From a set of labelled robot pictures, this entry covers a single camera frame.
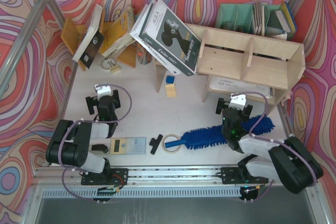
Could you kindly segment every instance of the small notebook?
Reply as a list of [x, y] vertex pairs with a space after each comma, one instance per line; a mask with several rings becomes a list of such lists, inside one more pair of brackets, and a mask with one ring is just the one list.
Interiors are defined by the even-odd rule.
[[211, 77], [209, 88], [232, 93], [254, 91], [263, 94], [264, 96], [266, 96], [267, 99], [273, 97], [273, 89], [268, 86], [256, 85], [223, 77]]

